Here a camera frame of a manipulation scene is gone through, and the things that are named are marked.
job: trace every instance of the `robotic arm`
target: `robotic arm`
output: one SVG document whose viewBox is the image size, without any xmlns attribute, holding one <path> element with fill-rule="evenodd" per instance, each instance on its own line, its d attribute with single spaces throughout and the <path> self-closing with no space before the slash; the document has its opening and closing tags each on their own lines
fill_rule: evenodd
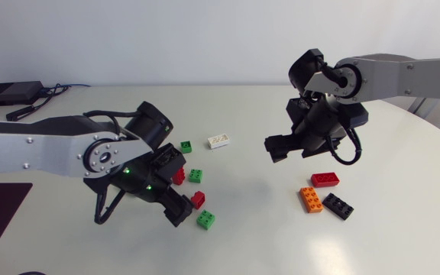
<svg viewBox="0 0 440 275">
<path fill-rule="evenodd" d="M 90 119 L 97 115 L 113 123 Z M 132 119 L 121 128 L 115 117 Z M 33 124 L 0 122 L 0 173 L 43 170 L 82 177 L 97 194 L 97 224 L 106 222 L 123 195 L 131 193 L 162 204 L 178 226 L 193 204 L 170 188 L 171 177 L 186 163 L 172 144 L 159 147 L 172 130 L 169 119 L 148 102 L 130 113 L 92 111 Z M 110 184 L 120 192 L 102 214 Z"/>
<path fill-rule="evenodd" d="M 362 152 L 355 128 L 368 120 L 361 102 L 398 95 L 440 99 L 440 59 L 374 54 L 346 58 L 332 68 L 313 49 L 292 65 L 288 75 L 300 97 L 290 99 L 286 107 L 292 133 L 264 142 L 275 163 L 288 152 L 303 149 L 302 157 L 330 151 L 337 161 L 351 165 Z M 353 160 L 342 160 L 335 152 L 345 135 L 356 149 Z"/>
</svg>

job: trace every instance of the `white lego brick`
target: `white lego brick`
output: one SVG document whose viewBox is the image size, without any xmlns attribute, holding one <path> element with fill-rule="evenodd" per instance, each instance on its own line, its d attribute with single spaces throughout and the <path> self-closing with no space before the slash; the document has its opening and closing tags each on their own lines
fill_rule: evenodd
<svg viewBox="0 0 440 275">
<path fill-rule="evenodd" d="M 210 145 L 210 149 L 215 149 L 230 144 L 230 140 L 226 134 L 219 134 L 218 136 L 210 137 L 208 139 L 208 144 Z"/>
</svg>

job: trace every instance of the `white wall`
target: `white wall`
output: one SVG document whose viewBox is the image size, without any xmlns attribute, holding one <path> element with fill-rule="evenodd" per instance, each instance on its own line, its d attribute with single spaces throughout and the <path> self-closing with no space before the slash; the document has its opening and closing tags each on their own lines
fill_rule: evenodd
<svg viewBox="0 0 440 275">
<path fill-rule="evenodd" d="M 288 84 L 313 47 L 440 57 L 440 1 L 0 0 L 0 82 Z"/>
</svg>

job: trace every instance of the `green lego brick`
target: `green lego brick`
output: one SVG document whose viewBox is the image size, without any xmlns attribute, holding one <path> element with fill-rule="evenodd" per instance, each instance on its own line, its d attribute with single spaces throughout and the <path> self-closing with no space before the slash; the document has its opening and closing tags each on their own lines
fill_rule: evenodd
<svg viewBox="0 0 440 275">
<path fill-rule="evenodd" d="M 191 169 L 189 173 L 189 181 L 192 183 L 201 183 L 203 178 L 203 171 L 197 169 Z"/>
<path fill-rule="evenodd" d="M 189 141 L 181 142 L 181 152 L 183 154 L 191 153 L 192 150 L 193 149 L 191 148 L 191 142 L 189 142 Z"/>
<path fill-rule="evenodd" d="M 196 223 L 206 230 L 208 230 L 210 226 L 213 225 L 214 221 L 215 221 L 215 215 L 213 215 L 212 213 L 206 210 L 203 210 L 203 212 L 196 219 Z"/>
</svg>

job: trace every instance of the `lego brick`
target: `lego brick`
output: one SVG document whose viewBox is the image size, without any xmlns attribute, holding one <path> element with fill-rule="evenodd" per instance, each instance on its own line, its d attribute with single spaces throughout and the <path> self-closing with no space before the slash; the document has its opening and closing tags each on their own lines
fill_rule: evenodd
<svg viewBox="0 0 440 275">
<path fill-rule="evenodd" d="M 181 142 L 181 153 L 191 153 L 193 149 L 191 148 L 191 142 L 189 141 L 183 141 Z"/>
<path fill-rule="evenodd" d="M 339 199 L 336 195 L 330 193 L 324 199 L 323 205 L 332 210 L 337 216 L 346 220 L 354 210 L 350 205 Z"/>
<path fill-rule="evenodd" d="M 201 191 L 196 192 L 195 195 L 191 197 L 191 202 L 196 209 L 199 209 L 205 202 L 205 194 Z"/>
<path fill-rule="evenodd" d="M 197 169 L 191 169 L 189 173 L 189 181 L 192 183 L 201 183 L 203 178 L 203 171 Z"/>
<path fill-rule="evenodd" d="M 335 173 L 319 173 L 312 175 L 312 184 L 314 187 L 336 186 L 338 183 L 339 178 Z"/>
<path fill-rule="evenodd" d="M 203 210 L 202 213 L 199 215 L 199 217 L 196 219 L 196 223 L 206 230 L 208 230 L 210 226 L 213 225 L 214 221 L 215 221 L 215 215 L 213 215 L 212 213 L 206 210 Z"/>
<path fill-rule="evenodd" d="M 215 149 L 227 144 L 230 144 L 230 139 L 226 134 L 219 134 L 215 137 L 210 137 L 208 139 L 208 144 L 210 145 L 210 149 Z"/>
<path fill-rule="evenodd" d="M 303 203 L 309 213 L 321 212 L 324 209 L 313 187 L 304 187 L 299 190 L 299 194 L 302 196 Z"/>
<path fill-rule="evenodd" d="M 181 169 L 179 169 L 177 173 L 173 176 L 173 183 L 176 185 L 181 185 L 183 184 L 185 178 L 186 176 L 184 175 L 184 168 L 181 167 Z"/>
</svg>

